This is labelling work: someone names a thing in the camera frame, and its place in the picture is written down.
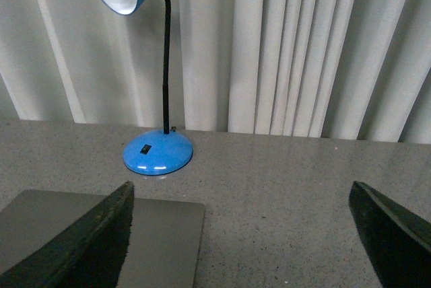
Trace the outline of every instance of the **blue desk lamp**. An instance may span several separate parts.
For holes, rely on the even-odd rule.
[[[113,11],[132,14],[143,0],[102,0]],[[175,130],[169,130],[168,67],[170,42],[170,0],[165,0],[165,33],[163,64],[163,130],[146,132],[127,144],[123,152],[125,165],[144,175],[162,175],[186,165],[192,155],[191,142]]]

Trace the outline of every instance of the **granite countertop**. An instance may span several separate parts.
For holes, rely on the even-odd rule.
[[[122,161],[146,129],[0,120],[0,209],[24,189],[206,206],[197,287],[380,287],[348,207],[354,180],[431,220],[431,146],[183,131],[192,160],[165,176]]]

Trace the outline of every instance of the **blue lamp base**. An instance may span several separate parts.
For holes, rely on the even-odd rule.
[[[184,135],[163,130],[146,132],[127,144],[123,160],[131,171],[143,175],[163,175],[184,167],[193,155],[193,146]]]

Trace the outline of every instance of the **laptop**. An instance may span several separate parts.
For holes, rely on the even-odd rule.
[[[0,212],[0,273],[35,252],[105,196],[25,190]],[[135,199],[117,287],[192,287],[205,207]]]

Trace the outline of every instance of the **white curtain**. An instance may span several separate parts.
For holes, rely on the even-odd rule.
[[[0,0],[0,117],[162,126],[163,0]],[[431,0],[172,0],[177,128],[431,143]]]

